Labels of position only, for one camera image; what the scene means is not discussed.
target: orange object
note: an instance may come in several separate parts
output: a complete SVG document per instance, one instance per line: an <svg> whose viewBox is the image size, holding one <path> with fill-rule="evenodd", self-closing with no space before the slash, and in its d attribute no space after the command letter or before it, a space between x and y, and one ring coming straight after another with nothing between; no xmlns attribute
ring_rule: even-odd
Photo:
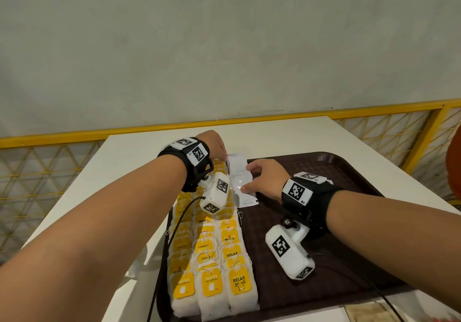
<svg viewBox="0 0 461 322"><path fill-rule="evenodd" d="M448 184L458 199L461 199L461 129L455 133L445 159Z"/></svg>

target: white wall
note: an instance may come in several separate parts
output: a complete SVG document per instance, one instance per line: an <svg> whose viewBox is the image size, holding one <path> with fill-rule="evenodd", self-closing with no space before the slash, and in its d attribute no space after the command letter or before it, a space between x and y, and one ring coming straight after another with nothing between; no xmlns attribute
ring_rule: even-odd
<svg viewBox="0 0 461 322"><path fill-rule="evenodd" d="M461 0L0 0L0 136L461 97Z"/></svg>

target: person's right hand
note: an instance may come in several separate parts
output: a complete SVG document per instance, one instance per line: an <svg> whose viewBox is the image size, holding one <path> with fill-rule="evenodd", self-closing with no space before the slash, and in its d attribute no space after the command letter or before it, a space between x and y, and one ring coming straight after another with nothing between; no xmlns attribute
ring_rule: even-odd
<svg viewBox="0 0 461 322"><path fill-rule="evenodd" d="M261 192L263 195L282 202L282 189L290 178L282 165L274 159L257 159L247 165L247 170L252 174L261 173L252 182L243 185L243 193Z"/></svg>

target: hand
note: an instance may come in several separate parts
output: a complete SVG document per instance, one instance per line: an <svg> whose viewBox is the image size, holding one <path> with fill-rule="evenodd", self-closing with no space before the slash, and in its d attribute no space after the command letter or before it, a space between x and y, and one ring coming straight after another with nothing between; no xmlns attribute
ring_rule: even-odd
<svg viewBox="0 0 461 322"><path fill-rule="evenodd" d="M206 132L200 133L196 136L196 138L207 144L208 148L210 149L211 159L218 158L223 162L227 161L226 147L224 146L221 136L219 136L219 134L214 130L208 130Z"/></svg>
<svg viewBox="0 0 461 322"><path fill-rule="evenodd" d="M247 165L247 170L261 173L252 182L243 185L240 189L243 193L261 192L263 195L282 202L282 189L290 178L285 168L274 159L257 159Z"/></svg>

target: white table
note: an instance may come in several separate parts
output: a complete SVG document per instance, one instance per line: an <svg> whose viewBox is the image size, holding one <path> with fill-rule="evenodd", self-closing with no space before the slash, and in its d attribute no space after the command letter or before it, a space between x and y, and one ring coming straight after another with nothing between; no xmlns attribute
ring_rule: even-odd
<svg viewBox="0 0 461 322"><path fill-rule="evenodd" d="M235 124L213 127L228 153L247 158L326 151L348 161L385 197L456 213L437 195L386 160L327 117ZM62 215L102 187L156 157L174 139L195 136L206 128L167 130L110 136L33 233L36 237ZM114 294L104 322L145 322L158 275L166 219L147 243L145 266L138 280L125 282ZM159 321L154 309L152 321ZM290 321L348 321L343 308L292 316Z"/></svg>

